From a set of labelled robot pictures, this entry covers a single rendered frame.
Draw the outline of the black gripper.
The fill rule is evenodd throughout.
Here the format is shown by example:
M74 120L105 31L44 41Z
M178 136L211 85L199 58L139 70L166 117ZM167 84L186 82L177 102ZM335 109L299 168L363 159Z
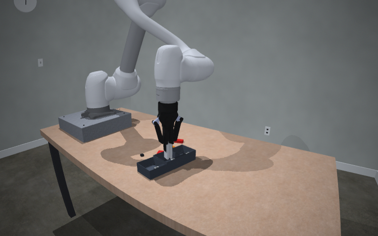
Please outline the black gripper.
M178 102L160 103L158 102L158 116L152 123L155 126L158 141L163 144L164 157L172 159L172 149L174 141L177 141L183 118L178 116ZM159 126L162 125L162 133ZM175 124L174 124L175 122Z

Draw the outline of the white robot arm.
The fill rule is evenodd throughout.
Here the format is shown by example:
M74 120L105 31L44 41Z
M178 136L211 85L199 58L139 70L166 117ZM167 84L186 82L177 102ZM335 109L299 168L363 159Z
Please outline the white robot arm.
M114 0L131 19L121 60L112 77L104 71L92 72L85 85L87 110L81 117L90 119L116 114L109 101L131 97L139 92L141 80L135 70L145 32L167 45L158 48L155 59L156 100L175 103L180 100L182 82L202 81L214 72L213 62L196 49L189 48L181 39L152 20L166 0Z

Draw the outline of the dark grey three-compartment bin rack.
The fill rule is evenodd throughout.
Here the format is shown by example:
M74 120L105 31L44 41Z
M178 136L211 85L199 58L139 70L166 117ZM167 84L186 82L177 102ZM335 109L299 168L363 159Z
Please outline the dark grey three-compartment bin rack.
M164 158L164 151L153 157L137 162L139 173L148 179L154 179L196 159L196 150L179 145L172 150L172 159Z

